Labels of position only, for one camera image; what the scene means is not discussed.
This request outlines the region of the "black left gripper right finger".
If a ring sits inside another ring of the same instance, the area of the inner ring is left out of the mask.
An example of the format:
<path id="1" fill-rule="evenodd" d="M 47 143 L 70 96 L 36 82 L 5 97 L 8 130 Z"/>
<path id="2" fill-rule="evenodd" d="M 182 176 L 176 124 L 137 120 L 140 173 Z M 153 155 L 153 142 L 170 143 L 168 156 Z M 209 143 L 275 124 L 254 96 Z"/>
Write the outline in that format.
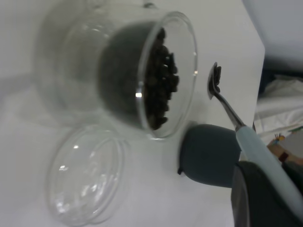
<path id="1" fill-rule="evenodd" d="M 303 188 L 303 166 L 295 162 L 284 162 L 282 168 L 298 189 Z"/>

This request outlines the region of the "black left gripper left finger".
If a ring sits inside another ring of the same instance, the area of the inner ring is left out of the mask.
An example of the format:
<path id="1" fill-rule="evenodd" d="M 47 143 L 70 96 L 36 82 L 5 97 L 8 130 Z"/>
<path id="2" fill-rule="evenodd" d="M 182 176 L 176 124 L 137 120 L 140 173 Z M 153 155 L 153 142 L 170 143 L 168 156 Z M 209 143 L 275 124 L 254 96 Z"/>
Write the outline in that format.
<path id="1" fill-rule="evenodd" d="M 235 165 L 231 193 L 235 227 L 301 227 L 262 170 L 254 163 Z"/>

